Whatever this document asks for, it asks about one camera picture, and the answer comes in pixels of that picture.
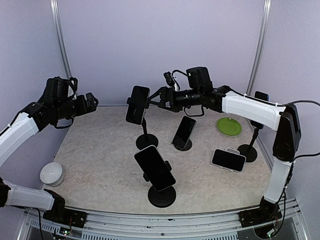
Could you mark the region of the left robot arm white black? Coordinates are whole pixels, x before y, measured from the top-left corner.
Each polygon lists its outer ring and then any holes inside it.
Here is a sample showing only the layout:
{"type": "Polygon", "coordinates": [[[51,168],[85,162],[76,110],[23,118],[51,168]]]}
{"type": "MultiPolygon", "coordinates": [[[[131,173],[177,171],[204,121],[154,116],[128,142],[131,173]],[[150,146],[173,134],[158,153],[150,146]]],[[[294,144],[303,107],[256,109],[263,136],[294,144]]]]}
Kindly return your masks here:
{"type": "MultiPolygon", "coordinates": [[[[0,132],[0,164],[7,161],[47,126],[57,130],[67,129],[60,126],[60,120],[74,122],[76,117],[97,110],[99,100],[91,93],[78,95],[78,80],[75,77],[63,79],[49,78],[44,91],[37,101],[19,110],[12,122],[0,132]]],[[[83,228],[87,213],[72,210],[66,206],[65,199],[50,189],[36,189],[0,179],[0,206],[19,209],[34,209],[44,220],[65,225],[69,228],[83,228]]]]}

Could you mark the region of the black phone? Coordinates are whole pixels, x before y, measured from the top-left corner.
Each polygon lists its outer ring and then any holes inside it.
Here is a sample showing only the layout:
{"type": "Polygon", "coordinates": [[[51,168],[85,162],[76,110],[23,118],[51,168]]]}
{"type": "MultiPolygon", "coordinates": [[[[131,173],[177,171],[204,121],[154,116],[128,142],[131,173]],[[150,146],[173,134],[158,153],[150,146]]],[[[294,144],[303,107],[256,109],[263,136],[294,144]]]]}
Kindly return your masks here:
{"type": "Polygon", "coordinates": [[[127,113],[125,120],[128,123],[141,125],[145,114],[147,99],[150,89],[144,86],[134,86],[131,96],[127,99],[127,113]]]}

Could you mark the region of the phone with white edge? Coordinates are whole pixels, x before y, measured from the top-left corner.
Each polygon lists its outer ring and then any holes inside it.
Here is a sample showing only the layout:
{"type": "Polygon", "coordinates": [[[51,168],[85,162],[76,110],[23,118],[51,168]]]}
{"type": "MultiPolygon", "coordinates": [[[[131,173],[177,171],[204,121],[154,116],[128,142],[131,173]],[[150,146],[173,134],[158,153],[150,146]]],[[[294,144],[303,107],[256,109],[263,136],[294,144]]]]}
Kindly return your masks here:
{"type": "Polygon", "coordinates": [[[178,129],[173,137],[172,144],[179,148],[185,148],[192,132],[195,128],[197,121],[188,116],[183,116],[178,129]]]}
{"type": "Polygon", "coordinates": [[[136,152],[134,159],[156,191],[162,191],[176,184],[176,179],[154,145],[136,152]]]}

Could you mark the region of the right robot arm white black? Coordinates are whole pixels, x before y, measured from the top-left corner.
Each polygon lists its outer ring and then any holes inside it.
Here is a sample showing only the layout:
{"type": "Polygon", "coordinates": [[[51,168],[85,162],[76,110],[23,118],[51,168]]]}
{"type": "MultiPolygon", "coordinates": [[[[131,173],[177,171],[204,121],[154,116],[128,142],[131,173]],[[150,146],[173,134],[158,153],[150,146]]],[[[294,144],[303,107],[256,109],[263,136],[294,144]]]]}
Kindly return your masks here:
{"type": "Polygon", "coordinates": [[[293,103],[271,103],[265,94],[256,98],[238,93],[227,85],[214,87],[204,66],[187,69],[185,76],[190,89],[177,91],[173,73],[164,73],[168,86],[161,87],[148,97],[146,104],[176,113],[191,106],[201,106],[202,109],[246,118],[254,127],[253,142],[264,127],[275,131],[272,147],[274,162],[265,194],[258,208],[241,211],[238,215],[243,228],[283,218],[285,214],[280,212],[279,201],[292,177],[294,158],[301,139],[297,107],[293,103]]]}

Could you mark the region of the black round-base stand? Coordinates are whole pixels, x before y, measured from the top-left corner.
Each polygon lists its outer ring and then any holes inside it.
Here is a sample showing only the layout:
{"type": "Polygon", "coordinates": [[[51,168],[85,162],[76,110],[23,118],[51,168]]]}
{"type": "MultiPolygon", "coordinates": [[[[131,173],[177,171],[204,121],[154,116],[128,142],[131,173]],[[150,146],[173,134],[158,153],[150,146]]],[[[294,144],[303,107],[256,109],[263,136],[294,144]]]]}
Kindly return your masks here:
{"type": "MultiPolygon", "coordinates": [[[[171,168],[169,168],[167,161],[165,161],[165,164],[171,172],[171,168]]],[[[144,173],[143,173],[143,178],[147,182],[150,182],[144,173]]],[[[173,186],[170,186],[162,191],[156,191],[156,189],[151,184],[151,187],[148,190],[147,197],[148,197],[149,202],[154,207],[167,208],[175,202],[177,194],[176,194],[176,190],[173,186]]]]}

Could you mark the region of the tall black phone stand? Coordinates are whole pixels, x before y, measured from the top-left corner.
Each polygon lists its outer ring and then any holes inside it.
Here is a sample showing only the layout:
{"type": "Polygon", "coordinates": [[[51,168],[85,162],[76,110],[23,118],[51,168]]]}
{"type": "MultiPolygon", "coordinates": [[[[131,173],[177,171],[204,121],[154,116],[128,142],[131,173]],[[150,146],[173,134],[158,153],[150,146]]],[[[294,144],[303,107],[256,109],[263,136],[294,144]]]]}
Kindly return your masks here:
{"type": "Polygon", "coordinates": [[[143,134],[136,139],[136,142],[135,142],[136,147],[139,150],[142,150],[150,145],[154,145],[155,147],[157,147],[159,144],[158,138],[155,135],[148,133],[147,121],[145,119],[145,113],[146,113],[146,110],[149,108],[150,104],[148,102],[145,104],[142,119],[136,120],[136,116],[140,117],[141,114],[140,113],[136,114],[138,107],[134,104],[133,98],[129,97],[126,103],[128,104],[128,109],[127,109],[125,120],[128,123],[141,125],[143,129],[143,134]]]}

